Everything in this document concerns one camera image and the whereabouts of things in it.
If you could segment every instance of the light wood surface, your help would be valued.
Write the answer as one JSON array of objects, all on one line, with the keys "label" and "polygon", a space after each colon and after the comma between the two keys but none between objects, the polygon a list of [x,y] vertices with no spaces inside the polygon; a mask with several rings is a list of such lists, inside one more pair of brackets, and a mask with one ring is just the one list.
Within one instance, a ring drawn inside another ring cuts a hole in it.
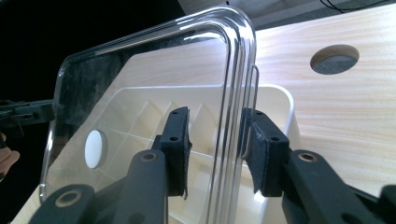
[{"label": "light wood surface", "polygon": [[[256,33],[260,83],[282,86],[294,97],[303,148],[374,195],[396,183],[395,12],[390,5]],[[310,68],[318,50],[339,44],[359,51],[353,68],[332,76]],[[35,191],[13,223],[26,223],[37,207]]]}]

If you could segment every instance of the clear plastic panel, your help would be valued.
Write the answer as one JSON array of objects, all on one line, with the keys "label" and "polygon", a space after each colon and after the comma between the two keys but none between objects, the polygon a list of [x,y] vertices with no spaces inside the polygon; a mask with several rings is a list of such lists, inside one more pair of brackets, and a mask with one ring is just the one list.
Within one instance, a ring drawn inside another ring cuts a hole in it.
[{"label": "clear plastic panel", "polygon": [[[169,199],[176,223],[233,222],[241,175],[242,109],[254,107],[255,35],[232,7],[213,7],[68,57],[54,94],[40,197],[87,184],[100,190],[151,147],[170,111],[190,110],[189,198]],[[107,140],[104,162],[89,168],[88,134]]]}]

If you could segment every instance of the black fabric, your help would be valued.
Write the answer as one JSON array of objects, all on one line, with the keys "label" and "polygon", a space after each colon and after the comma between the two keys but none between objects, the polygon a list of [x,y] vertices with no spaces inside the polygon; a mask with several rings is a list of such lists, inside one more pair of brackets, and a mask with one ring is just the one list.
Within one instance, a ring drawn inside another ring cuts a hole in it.
[{"label": "black fabric", "polygon": [[[63,60],[184,16],[177,0],[7,0],[0,5],[0,99],[52,99]],[[48,124],[8,139],[21,158],[0,183],[0,224],[11,221],[39,183]]]}]

